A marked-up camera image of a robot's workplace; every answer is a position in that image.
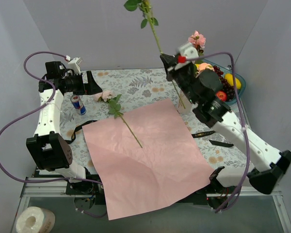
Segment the black ribbon with gold text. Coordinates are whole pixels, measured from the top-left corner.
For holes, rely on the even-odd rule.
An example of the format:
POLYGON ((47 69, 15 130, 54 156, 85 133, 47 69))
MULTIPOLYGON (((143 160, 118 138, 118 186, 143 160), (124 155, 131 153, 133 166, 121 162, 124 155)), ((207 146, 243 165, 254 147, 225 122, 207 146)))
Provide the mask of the black ribbon with gold text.
MULTIPOLYGON (((94 123, 94 122, 96 122, 96 120, 89 120, 89 121, 86 121, 85 123, 83 123, 81 125, 78 125, 74 129, 73 133, 71 134, 71 139, 70 140, 66 140, 66 142, 68 144, 73 143, 75 141, 75 139, 76 139, 76 133, 79 132, 80 130, 82 130, 83 126, 91 124, 91 123, 94 123)), ((206 137, 206 136, 210 136, 210 135, 212 135, 214 133, 216 133, 216 132, 215 131, 206 131, 206 132, 201 132, 201 133, 194 133, 194 134, 192 134, 192 137, 193 138, 203 138, 203 137, 206 137)), ((231 147, 234 146, 231 143, 225 143, 225 142, 220 142, 220 141, 215 141, 215 140, 210 140, 210 139, 209 139, 209 142, 214 146, 220 146, 220 147, 224 147, 224 148, 231 148, 231 147)))

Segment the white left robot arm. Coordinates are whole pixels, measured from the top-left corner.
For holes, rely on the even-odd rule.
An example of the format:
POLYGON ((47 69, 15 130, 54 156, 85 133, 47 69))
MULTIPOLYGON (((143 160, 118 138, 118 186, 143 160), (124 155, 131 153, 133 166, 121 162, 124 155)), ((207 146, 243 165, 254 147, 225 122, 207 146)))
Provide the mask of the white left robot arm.
POLYGON ((26 147, 40 170, 57 172, 77 183, 77 189, 89 194, 94 187, 86 178, 88 171, 77 164, 69 141, 60 133, 61 106, 66 93, 73 95, 94 95, 102 92, 92 72, 81 72, 61 62, 47 62, 46 75, 39 81, 38 91, 41 102, 39 120, 33 137, 26 140, 26 147))

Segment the single pink flower stem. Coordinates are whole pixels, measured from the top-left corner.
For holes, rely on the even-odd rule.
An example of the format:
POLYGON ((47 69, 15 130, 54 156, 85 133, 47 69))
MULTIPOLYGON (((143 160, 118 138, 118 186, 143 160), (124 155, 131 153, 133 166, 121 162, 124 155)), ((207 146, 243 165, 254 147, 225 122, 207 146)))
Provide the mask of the single pink flower stem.
POLYGON ((197 68, 197 73, 200 73, 205 69, 209 69, 209 70, 214 71, 214 67, 209 63, 195 64, 195 66, 197 68))

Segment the purple wrapping paper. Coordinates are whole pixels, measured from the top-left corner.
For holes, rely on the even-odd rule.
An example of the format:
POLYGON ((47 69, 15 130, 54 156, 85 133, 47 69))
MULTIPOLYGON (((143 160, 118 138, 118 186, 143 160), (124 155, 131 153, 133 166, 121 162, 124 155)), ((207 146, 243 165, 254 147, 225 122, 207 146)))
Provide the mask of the purple wrapping paper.
POLYGON ((109 220, 168 207, 207 186, 213 169, 170 99, 84 126, 109 220))

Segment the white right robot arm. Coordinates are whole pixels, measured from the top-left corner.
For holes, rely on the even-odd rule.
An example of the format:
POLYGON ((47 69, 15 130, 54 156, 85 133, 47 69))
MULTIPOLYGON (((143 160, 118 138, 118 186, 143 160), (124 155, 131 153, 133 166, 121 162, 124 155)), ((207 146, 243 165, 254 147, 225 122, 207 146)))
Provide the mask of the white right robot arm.
POLYGON ((223 84, 215 71, 205 69, 195 75, 195 64, 191 58, 179 54, 161 54, 168 81, 175 81, 187 99, 197 107, 193 109, 196 118, 228 139, 247 156, 244 171, 229 171, 217 168, 209 177, 210 188, 215 193, 227 187, 245 185, 263 194, 271 194, 274 187, 286 174, 291 164, 291 152, 280 151, 246 129, 231 108, 217 97, 223 84))

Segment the pink artificial flower bouquet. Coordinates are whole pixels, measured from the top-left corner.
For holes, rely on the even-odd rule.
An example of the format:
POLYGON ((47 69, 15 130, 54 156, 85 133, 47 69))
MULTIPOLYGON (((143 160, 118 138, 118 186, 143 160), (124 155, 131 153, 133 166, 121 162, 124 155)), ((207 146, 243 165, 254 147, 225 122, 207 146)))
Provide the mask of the pink artificial flower bouquet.
POLYGON ((140 148, 143 148, 141 142, 129 126, 129 124, 124 119, 124 113, 121 111, 121 104, 119 103, 119 100, 121 98, 121 94, 115 95, 111 90, 105 90, 100 93, 94 94, 94 101, 96 102, 104 102, 108 105, 108 114, 113 115, 114 119, 120 118, 123 123, 126 125, 140 148))

